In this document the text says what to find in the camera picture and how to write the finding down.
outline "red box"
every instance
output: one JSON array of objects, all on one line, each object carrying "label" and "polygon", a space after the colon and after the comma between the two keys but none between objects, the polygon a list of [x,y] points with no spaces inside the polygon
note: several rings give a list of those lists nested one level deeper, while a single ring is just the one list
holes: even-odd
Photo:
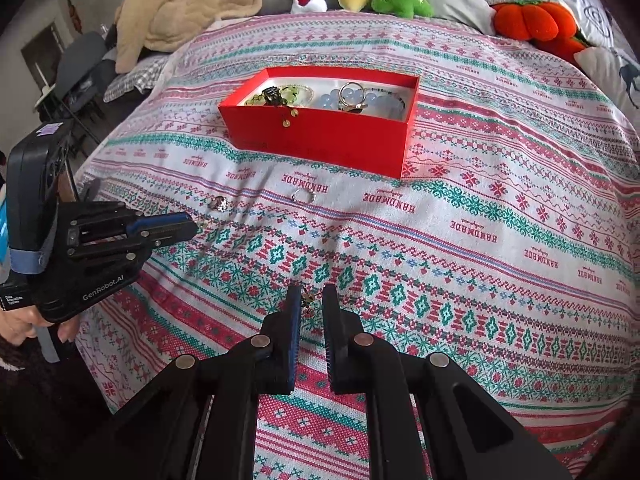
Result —
[{"label": "red box", "polygon": [[[270,78],[330,78],[411,90],[404,121],[317,108],[244,106],[243,100]],[[306,158],[400,178],[412,130],[419,78],[393,72],[325,66],[267,68],[219,105],[229,137],[240,150]],[[289,120],[290,127],[283,126]]]}]

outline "patterned tablecloth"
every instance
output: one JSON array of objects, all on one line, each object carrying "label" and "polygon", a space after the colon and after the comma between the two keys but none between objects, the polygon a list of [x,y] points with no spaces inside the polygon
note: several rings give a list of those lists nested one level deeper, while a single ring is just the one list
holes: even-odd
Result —
[{"label": "patterned tablecloth", "polygon": [[[217,103],[264,67],[300,64],[420,76],[402,180],[226,140]],[[640,314],[638,136],[590,81],[451,22],[348,12],[205,32],[170,67],[79,177],[102,178],[104,200],[205,222],[87,315],[79,347],[114,410],[178,354],[254,334],[290,282],[335,283],[367,331],[450,354],[584,467],[630,396]],[[293,203],[298,187],[315,203]],[[218,195],[228,212],[210,211]],[[332,395],[321,327],[316,302],[295,393],[262,400],[256,479],[368,478],[364,398]]]}]

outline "wall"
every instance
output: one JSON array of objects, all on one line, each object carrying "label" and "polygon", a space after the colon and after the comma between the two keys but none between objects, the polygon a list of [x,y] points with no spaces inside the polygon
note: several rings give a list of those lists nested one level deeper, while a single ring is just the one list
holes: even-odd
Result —
[{"label": "wall", "polygon": [[[113,23],[122,0],[71,0],[82,30],[98,30]],[[0,36],[0,150],[5,154],[40,124],[34,103],[40,88],[31,77],[20,50],[41,30],[56,23],[65,46],[77,36],[68,16],[66,0],[25,0]]]},{"label": "wall", "polygon": [[56,24],[62,42],[70,44],[75,32],[65,14],[66,0],[25,0],[0,36],[0,150],[6,155],[40,124],[33,110],[40,88],[20,50],[51,23]]}]

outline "gray chair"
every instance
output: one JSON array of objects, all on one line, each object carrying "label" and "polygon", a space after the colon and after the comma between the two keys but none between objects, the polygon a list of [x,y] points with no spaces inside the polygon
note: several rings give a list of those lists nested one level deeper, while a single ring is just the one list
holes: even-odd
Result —
[{"label": "gray chair", "polygon": [[[116,77],[115,62],[102,59],[106,53],[107,47],[97,32],[88,32],[77,38],[62,53],[53,91],[62,107],[97,144],[100,144],[100,140],[78,118],[78,113],[88,103],[92,103],[97,95],[103,94]],[[91,86],[84,91],[78,91],[80,84],[89,78],[92,81]],[[68,99],[70,95],[73,96],[73,100]]]}]

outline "orange pumpkin plush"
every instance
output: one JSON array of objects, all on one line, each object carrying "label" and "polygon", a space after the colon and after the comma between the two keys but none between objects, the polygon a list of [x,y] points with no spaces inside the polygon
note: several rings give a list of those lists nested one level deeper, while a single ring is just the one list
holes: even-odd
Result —
[{"label": "orange pumpkin plush", "polygon": [[493,7],[496,32],[514,40],[551,41],[557,37],[570,38],[578,30],[571,12],[553,2],[497,4]]}]

